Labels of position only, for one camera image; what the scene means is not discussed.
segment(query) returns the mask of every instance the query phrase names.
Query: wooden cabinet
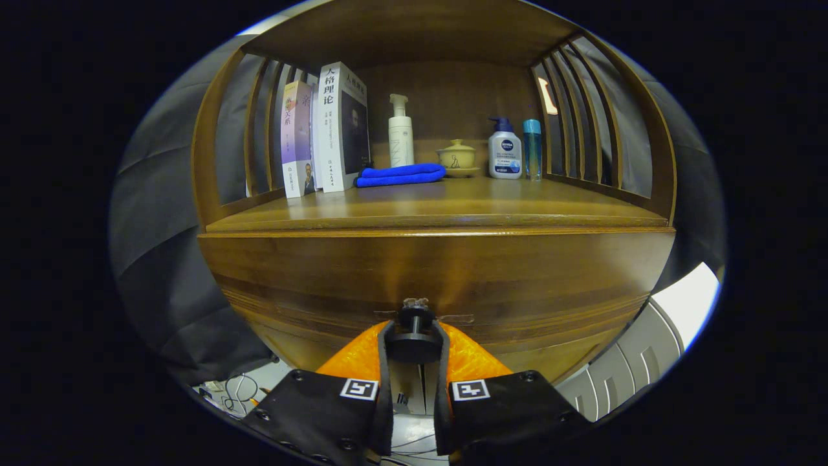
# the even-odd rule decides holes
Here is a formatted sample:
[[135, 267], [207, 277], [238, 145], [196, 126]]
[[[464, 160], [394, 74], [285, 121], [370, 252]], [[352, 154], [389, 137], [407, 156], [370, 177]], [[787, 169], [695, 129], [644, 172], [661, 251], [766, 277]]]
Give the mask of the wooden cabinet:
[[[504, 29], [504, 22], [521, 27]], [[617, 171], [610, 185], [585, 179], [583, 169], [574, 177], [551, 173], [555, 157], [590, 170], [599, 164], [585, 160], [600, 158], [600, 147], [551, 151], [544, 118], [550, 109], [532, 73], [543, 56], [575, 36], [609, 54], [641, 105], [652, 150], [650, 197], [625, 191]], [[305, 79], [335, 61], [351, 67], [368, 87], [377, 167], [388, 166], [388, 94], [395, 92], [409, 97], [417, 162], [435, 162], [435, 149], [462, 138], [484, 167], [489, 116], [509, 117], [518, 134], [520, 122], [534, 118], [546, 125], [545, 179], [445, 179], [288, 200], [272, 143], [273, 115], [280, 111], [275, 95], [285, 80], [276, 73], [272, 83], [261, 82], [260, 73], [249, 85], [271, 96], [267, 180], [248, 180], [257, 187], [253, 196], [223, 204], [215, 176], [216, 123], [221, 97], [246, 55], [289, 68], [286, 80]], [[566, 91], [576, 97], [576, 88]], [[562, 120], [577, 124], [556, 104]], [[604, 96], [591, 104], [607, 102]], [[254, 118], [248, 109], [248, 126]], [[580, 134], [595, 139], [590, 131], [596, 128], [592, 122]], [[623, 156], [622, 137], [613, 134], [613, 170]], [[550, 381], [564, 380], [641, 308], [675, 235], [672, 143], [646, 86], [600, 39], [518, 0], [336, 0], [312, 8], [230, 57], [207, 90], [193, 141], [199, 243], [216, 281], [274, 352], [310, 370], [368, 326], [392, 318], [403, 299], [427, 297], [440, 318], [512, 370], [534, 368]], [[253, 159], [239, 154], [240, 163]]]

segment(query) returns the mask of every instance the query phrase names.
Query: label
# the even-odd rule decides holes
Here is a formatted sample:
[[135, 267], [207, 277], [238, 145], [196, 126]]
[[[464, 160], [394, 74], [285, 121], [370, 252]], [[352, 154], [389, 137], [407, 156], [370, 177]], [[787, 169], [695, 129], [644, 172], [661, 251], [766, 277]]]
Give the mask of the label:
[[498, 173], [520, 173], [520, 156], [513, 152], [515, 144], [504, 139], [500, 142], [502, 150], [494, 152], [494, 171]]

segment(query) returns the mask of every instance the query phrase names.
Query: blue cap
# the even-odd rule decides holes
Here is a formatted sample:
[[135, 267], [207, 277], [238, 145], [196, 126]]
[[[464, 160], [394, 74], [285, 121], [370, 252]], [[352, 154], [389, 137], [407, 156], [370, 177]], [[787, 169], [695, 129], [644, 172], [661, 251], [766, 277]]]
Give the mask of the blue cap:
[[514, 131], [514, 129], [512, 128], [512, 124], [509, 123], [508, 118], [489, 117], [489, 119], [497, 122], [496, 124], [494, 124], [495, 131], [508, 131], [509, 133]]
[[541, 122], [537, 121], [536, 119], [527, 119], [523, 121], [523, 132], [524, 133], [541, 133]]

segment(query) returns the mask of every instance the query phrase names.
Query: yellow teacup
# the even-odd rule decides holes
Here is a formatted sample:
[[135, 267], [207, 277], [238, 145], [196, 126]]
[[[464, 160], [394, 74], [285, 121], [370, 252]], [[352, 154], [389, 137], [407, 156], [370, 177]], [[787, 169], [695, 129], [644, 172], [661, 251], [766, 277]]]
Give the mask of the yellow teacup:
[[446, 168], [472, 168], [474, 148], [462, 145], [463, 139], [451, 139], [451, 145], [437, 151], [440, 165]]

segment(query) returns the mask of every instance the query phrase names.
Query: small bottle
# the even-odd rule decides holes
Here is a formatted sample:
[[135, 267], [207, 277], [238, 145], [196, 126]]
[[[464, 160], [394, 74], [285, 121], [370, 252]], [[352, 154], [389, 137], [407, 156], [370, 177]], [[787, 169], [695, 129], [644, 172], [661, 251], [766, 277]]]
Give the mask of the small bottle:
[[534, 182], [541, 181], [542, 143], [541, 122], [528, 119], [523, 122], [523, 146], [526, 148], [526, 177]]
[[517, 180], [523, 176], [521, 143], [508, 118], [489, 118], [497, 123], [489, 138], [489, 175]]
[[391, 153], [391, 168], [414, 164], [414, 134], [412, 117], [406, 116], [405, 95], [391, 94], [394, 116], [388, 119], [388, 151]]

